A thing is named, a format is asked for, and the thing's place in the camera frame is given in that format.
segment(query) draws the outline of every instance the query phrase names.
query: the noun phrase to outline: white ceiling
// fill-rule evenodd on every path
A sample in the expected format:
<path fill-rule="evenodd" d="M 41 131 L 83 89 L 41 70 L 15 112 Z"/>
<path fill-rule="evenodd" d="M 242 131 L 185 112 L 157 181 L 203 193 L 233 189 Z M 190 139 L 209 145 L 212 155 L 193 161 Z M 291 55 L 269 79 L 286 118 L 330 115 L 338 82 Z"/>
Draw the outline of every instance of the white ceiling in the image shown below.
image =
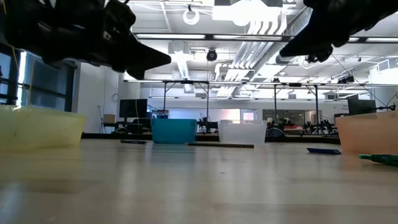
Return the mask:
<path fill-rule="evenodd" d="M 165 5 L 166 10 L 181 11 L 167 11 L 166 15 L 161 11 L 160 5 L 142 5 L 130 4 L 133 13 L 137 16 L 137 21 L 133 26 L 134 32 L 173 32 L 173 33 L 209 33 L 209 34 L 243 34 L 248 27 L 239 27 L 230 21 L 214 21 L 210 15 L 200 14 L 200 20 L 197 24 L 191 26 L 183 21 L 182 14 L 185 6 L 170 6 Z M 296 9 L 290 11 L 288 16 L 288 23 L 294 18 L 294 14 L 301 10 L 301 0 Z M 204 6 L 200 9 L 211 10 L 211 7 Z M 391 29 L 398 24 L 398 15 L 394 14 L 383 21 L 379 22 L 373 29 L 367 32 L 360 32 L 358 35 L 363 36 L 398 36 L 397 29 Z M 142 41 L 150 47 L 153 47 L 164 53 L 168 53 L 168 41 L 164 40 L 145 40 Z M 207 41 L 189 41 L 191 48 L 209 49 L 215 48 L 219 57 L 233 60 L 237 54 L 241 42 L 207 42 Z M 337 60 L 347 69 L 354 68 L 355 77 L 358 80 L 368 78 L 369 67 L 375 66 L 375 63 L 384 60 L 385 56 L 398 55 L 398 45 L 394 44 L 347 44 L 334 50 L 334 55 Z M 188 61 L 190 70 L 209 70 L 214 72 L 216 63 L 208 63 L 205 58 L 205 53 L 198 53 L 198 60 Z M 294 64 L 286 67 L 285 72 L 288 77 L 298 77 L 297 80 L 302 80 L 304 77 L 330 77 L 339 74 L 345 69 L 336 61 L 334 57 L 322 64 L 310 65 L 309 69 L 304 68 L 303 65 Z M 170 73 L 177 70 L 177 64 L 172 63 L 163 67 L 155 68 L 148 71 L 151 73 Z"/>

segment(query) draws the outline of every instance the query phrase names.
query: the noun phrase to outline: ceiling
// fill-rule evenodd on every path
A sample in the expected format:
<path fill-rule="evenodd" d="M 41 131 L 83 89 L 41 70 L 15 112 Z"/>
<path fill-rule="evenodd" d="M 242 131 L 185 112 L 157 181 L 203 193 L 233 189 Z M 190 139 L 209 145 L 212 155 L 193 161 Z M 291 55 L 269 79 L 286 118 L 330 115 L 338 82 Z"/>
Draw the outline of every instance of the ceiling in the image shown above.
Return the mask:
<path fill-rule="evenodd" d="M 192 4 L 192 8 L 203 10 L 200 13 L 200 19 L 195 25 L 188 25 L 183 20 L 183 13 L 187 6 L 181 4 L 179 6 L 153 3 L 138 4 L 131 1 L 129 4 L 133 13 L 137 16 L 137 21 L 133 26 L 133 31 L 155 32 L 155 33 L 204 33 L 204 34 L 245 34 L 249 30 L 249 25 L 241 27 L 235 25 L 231 21 L 215 21 L 212 19 L 211 10 L 213 9 L 214 0 L 202 1 L 203 4 Z M 302 12 L 304 5 L 302 0 L 297 0 L 297 6 L 286 10 L 287 30 L 294 24 L 297 17 Z M 398 36 L 398 30 L 391 29 L 398 24 L 398 14 L 379 22 L 374 28 L 367 32 L 360 32 L 357 35 L 363 36 Z M 153 47 L 161 52 L 169 53 L 168 40 L 143 40 L 142 43 Z M 206 70 L 211 73 L 215 72 L 217 63 L 231 63 L 242 45 L 242 42 L 229 41 L 185 41 L 189 45 L 193 58 L 187 61 L 187 67 L 190 72 L 195 70 Z M 216 49 L 218 54 L 218 62 L 207 62 L 206 54 L 208 49 Z M 398 45 L 394 44 L 347 44 L 335 49 L 334 57 L 330 57 L 326 62 L 308 65 L 302 62 L 302 59 L 292 62 L 290 65 L 283 67 L 276 75 L 282 82 L 305 82 L 316 80 L 318 82 L 326 80 L 333 75 L 346 73 L 346 69 L 353 71 L 354 77 L 360 82 L 368 80 L 369 68 L 377 65 L 378 62 L 385 61 L 388 58 L 398 57 Z M 155 77 L 156 74 L 170 74 L 178 71 L 177 63 L 165 65 L 147 71 L 146 79 Z"/>

